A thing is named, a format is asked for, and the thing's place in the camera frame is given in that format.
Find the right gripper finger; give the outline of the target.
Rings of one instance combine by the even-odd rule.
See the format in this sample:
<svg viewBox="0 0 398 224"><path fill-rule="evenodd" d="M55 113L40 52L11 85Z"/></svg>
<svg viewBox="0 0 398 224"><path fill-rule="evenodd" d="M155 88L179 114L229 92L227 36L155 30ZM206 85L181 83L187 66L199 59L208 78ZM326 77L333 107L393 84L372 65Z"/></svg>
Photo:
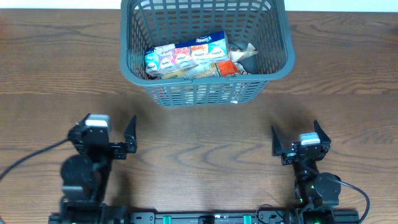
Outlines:
<svg viewBox="0 0 398 224"><path fill-rule="evenodd" d="M275 127L271 126L272 130L272 155L280 156L282 154L282 145L276 133Z"/></svg>
<svg viewBox="0 0 398 224"><path fill-rule="evenodd" d="M314 120L314 129L315 132L318 134L318 137L320 139L320 144L322 146L330 146L331 144L331 139L328 137L328 135L322 130L321 126L319 125L318 121L315 119Z"/></svg>

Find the orange cracker package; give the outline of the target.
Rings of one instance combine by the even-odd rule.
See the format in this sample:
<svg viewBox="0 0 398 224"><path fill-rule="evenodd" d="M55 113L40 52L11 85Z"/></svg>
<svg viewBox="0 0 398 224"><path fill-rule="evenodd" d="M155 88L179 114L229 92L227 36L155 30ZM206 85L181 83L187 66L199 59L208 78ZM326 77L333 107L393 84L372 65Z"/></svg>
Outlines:
<svg viewBox="0 0 398 224"><path fill-rule="evenodd" d="M207 78L207 77L227 77L236 75L240 72L236 63L231 60L224 62L211 63L206 65L196 65L192 68L177 70L163 75L156 75L154 78L171 79L171 78Z"/></svg>

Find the brown white snack bag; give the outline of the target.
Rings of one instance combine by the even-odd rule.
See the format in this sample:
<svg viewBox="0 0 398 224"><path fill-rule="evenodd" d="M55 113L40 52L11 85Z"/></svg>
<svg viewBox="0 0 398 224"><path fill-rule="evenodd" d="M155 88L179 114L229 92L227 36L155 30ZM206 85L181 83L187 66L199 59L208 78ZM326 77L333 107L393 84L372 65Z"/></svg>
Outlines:
<svg viewBox="0 0 398 224"><path fill-rule="evenodd" d="M234 63L252 57L256 54L258 54L258 51L251 43L248 43L247 45L243 44L241 46L238 44L229 45L229 57Z"/></svg>
<svg viewBox="0 0 398 224"><path fill-rule="evenodd" d="M238 69L236 75L248 75L248 72L244 69L244 67L240 63L236 62L235 66ZM240 101L240 97L243 95L245 87L246 83L238 83L235 86L234 96L231 99L232 103L238 103Z"/></svg>

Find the Kleenex tissue multipack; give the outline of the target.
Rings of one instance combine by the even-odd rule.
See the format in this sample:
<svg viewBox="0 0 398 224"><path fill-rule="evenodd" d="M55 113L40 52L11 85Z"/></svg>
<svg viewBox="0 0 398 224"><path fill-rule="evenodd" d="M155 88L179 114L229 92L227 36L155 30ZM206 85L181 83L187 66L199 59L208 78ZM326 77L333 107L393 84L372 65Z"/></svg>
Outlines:
<svg viewBox="0 0 398 224"><path fill-rule="evenodd" d="M223 30L186 42L147 49L144 54L145 71L153 77L228 60L228 37Z"/></svg>

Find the grey plastic mesh basket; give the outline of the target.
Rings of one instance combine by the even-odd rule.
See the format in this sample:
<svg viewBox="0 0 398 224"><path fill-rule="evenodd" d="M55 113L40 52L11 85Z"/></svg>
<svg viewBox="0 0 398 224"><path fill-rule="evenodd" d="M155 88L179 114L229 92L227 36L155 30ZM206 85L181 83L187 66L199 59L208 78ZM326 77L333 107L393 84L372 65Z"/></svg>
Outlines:
<svg viewBox="0 0 398 224"><path fill-rule="evenodd" d="M257 54L242 61L243 75L208 78L151 78L144 52L225 31L239 49L253 45ZM123 0L120 69L161 106L245 103L272 80L293 68L295 54L283 0Z"/></svg>

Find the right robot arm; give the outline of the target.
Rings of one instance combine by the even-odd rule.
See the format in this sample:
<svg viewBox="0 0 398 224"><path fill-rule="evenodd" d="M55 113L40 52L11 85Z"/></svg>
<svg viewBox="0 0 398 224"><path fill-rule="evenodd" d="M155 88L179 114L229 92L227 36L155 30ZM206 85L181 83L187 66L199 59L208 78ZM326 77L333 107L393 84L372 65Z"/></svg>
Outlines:
<svg viewBox="0 0 398 224"><path fill-rule="evenodd" d="M333 208L339 204L339 178L321 173L317 162L328 153L331 139L314 121L314 132L299 136L289 148L283 148L275 127L272 130L272 155L281 158L283 166L291 165L295 176L295 196L299 205L286 212L286 223L334 223Z"/></svg>

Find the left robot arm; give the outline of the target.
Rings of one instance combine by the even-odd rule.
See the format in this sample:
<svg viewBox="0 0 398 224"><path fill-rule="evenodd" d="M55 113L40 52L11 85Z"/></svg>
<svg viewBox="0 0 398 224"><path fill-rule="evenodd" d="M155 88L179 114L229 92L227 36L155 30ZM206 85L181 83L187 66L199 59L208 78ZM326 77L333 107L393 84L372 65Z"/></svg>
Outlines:
<svg viewBox="0 0 398 224"><path fill-rule="evenodd" d="M124 160L137 150L137 116L124 132L123 142L111 142L110 117L87 114L68 132L68 140L78 154L61 166L63 197L58 217L50 223L128 223L126 207L109 207L103 201L114 160Z"/></svg>

